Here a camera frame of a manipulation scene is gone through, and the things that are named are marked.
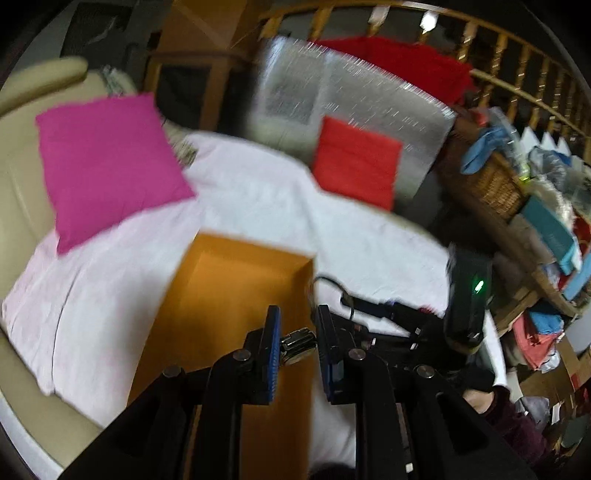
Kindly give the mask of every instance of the sofa armrest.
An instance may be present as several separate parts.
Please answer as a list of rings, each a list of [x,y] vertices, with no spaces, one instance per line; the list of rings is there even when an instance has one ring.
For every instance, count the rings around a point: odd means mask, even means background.
[[[87,71],[85,59],[66,57],[44,61],[10,75],[0,90],[0,116],[40,96],[84,80]]]

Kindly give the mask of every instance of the pillow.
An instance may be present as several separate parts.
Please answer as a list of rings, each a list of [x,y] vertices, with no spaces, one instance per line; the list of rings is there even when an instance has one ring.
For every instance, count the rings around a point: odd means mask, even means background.
[[[37,125],[58,254],[141,210],[194,197],[151,94],[59,106]]]
[[[325,116],[312,173],[328,192],[392,210],[402,143]]]

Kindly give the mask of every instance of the wooden railing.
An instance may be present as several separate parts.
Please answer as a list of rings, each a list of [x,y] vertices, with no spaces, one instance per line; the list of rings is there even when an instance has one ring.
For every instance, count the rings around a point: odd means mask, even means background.
[[[589,125],[591,108],[589,108],[589,101],[584,94],[583,89],[578,84],[577,79],[575,79],[563,65],[555,59],[550,58],[539,48],[536,48],[517,35],[499,28],[490,22],[480,20],[455,10],[421,4],[418,2],[405,2],[399,0],[380,0],[379,2],[376,0],[324,0],[290,5],[289,7],[274,9],[262,14],[260,16],[260,20],[263,22],[261,38],[271,38],[277,35],[285,17],[313,12],[314,14],[307,39],[310,41],[318,40],[322,36],[322,32],[328,23],[330,14],[333,10],[350,7],[373,7],[372,14],[368,18],[367,36],[372,36],[379,32],[387,15],[392,14],[389,12],[392,7],[423,11],[426,15],[431,16],[431,26],[434,26],[433,21],[437,22],[439,15],[462,21],[465,23],[463,35],[455,50],[456,58],[461,62],[466,62],[468,59],[470,45],[476,37],[479,29],[495,32],[497,34],[497,40],[493,49],[488,71],[484,72],[483,70],[473,69],[471,72],[474,78],[480,79],[483,83],[483,88],[481,88],[477,97],[478,105],[483,107],[489,105],[491,94],[495,87],[507,90],[511,94],[511,100],[505,108],[505,112],[511,122],[515,120],[515,116],[518,112],[519,99],[526,100],[532,104],[528,124],[533,130],[538,128],[538,123],[541,118],[540,110],[545,110],[549,115],[546,130],[551,134],[559,130],[560,134],[567,140],[571,136],[575,138],[577,136],[583,137],[584,159],[585,162],[591,164],[591,132]],[[428,30],[419,28],[418,31],[419,35],[417,41],[419,43],[425,43],[428,39],[431,28]],[[519,55],[519,62],[513,83],[498,78],[501,60],[509,40],[517,42],[521,46],[521,53]],[[534,56],[541,56],[542,62],[537,82],[537,91],[533,95],[526,92],[522,87],[526,68]],[[547,89],[551,88],[551,86],[547,84],[548,72],[551,68],[556,69],[557,74],[556,81],[552,86],[553,100],[551,105],[548,105],[544,103],[544,93]],[[568,84],[570,87],[566,94],[566,102],[561,102],[560,99],[564,93],[563,89],[567,83],[567,77],[569,78]]]

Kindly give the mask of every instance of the white cloth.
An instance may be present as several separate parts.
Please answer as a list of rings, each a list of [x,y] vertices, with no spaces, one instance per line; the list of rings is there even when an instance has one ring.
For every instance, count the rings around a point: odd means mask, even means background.
[[[199,230],[315,255],[318,272],[361,296],[445,310],[447,251],[427,234],[321,191],[305,166],[276,151],[215,134],[189,138],[199,149],[185,172],[196,199],[139,213],[60,258],[50,233],[5,299],[5,330],[44,393],[101,426],[125,408],[160,301]],[[317,298],[346,314],[330,286],[319,285]],[[405,334],[387,320],[355,318]],[[497,346],[491,357],[504,374]],[[314,392],[311,466],[354,462],[346,409]]]

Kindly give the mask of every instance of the pink pillow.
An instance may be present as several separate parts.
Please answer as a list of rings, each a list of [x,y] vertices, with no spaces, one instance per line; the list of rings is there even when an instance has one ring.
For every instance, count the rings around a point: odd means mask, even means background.
[[[195,196],[152,94],[58,106],[37,125],[58,254],[141,210]]]

